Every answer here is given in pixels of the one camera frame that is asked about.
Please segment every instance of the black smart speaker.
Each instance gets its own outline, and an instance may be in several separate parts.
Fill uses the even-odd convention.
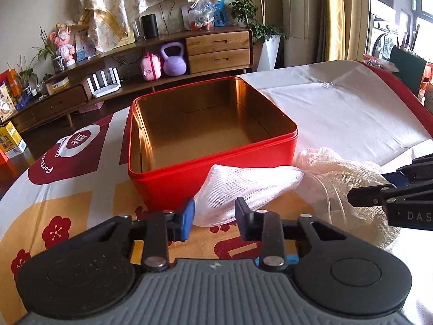
[[[143,24],[144,37],[146,39],[156,38],[159,35],[155,14],[142,16],[141,23]]]

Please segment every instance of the cardboard box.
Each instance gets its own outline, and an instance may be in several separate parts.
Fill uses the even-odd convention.
[[[48,94],[53,95],[54,93],[57,93],[58,91],[67,88],[68,85],[69,85],[69,78],[68,77],[66,77],[63,80],[58,81],[57,83],[48,83],[47,84]]]
[[[27,144],[21,138],[12,122],[0,127],[0,150],[10,159],[22,154]]]
[[[6,82],[0,83],[0,123],[6,121],[16,112],[17,110],[15,109],[14,102],[9,95]]]

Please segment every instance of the black round pad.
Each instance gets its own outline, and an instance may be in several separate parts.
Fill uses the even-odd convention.
[[[407,266],[366,242],[320,242],[294,268],[306,299],[333,313],[373,317],[397,311],[412,285]]]
[[[28,310],[54,319],[76,319],[120,301],[134,278],[129,260],[112,244],[96,242],[68,253],[34,256],[20,270],[17,289]]]
[[[331,266],[334,279],[348,286],[366,287],[380,280],[379,267],[370,260],[347,258],[336,261]]]

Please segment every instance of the purple kettlebell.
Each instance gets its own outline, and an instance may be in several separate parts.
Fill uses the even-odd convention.
[[[178,46],[181,51],[178,56],[167,56],[165,53],[166,48],[171,46]],[[164,44],[161,47],[161,56],[164,59],[164,72],[170,77],[180,76],[187,70],[187,64],[183,60],[183,44],[177,41]]]

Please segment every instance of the white mesh bag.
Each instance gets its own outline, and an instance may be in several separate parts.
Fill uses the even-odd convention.
[[[383,249],[397,238],[400,229],[388,225],[382,207],[353,207],[347,201],[352,188],[389,183],[379,165],[344,160],[329,148],[303,150],[294,165],[313,174],[326,188],[327,201],[312,204],[319,218]],[[303,191],[304,186],[297,193],[310,202],[311,192]]]
[[[257,210],[287,189],[295,188],[304,174],[293,166],[238,168],[213,165],[194,196],[194,225],[211,227],[235,220],[235,199],[243,197]]]

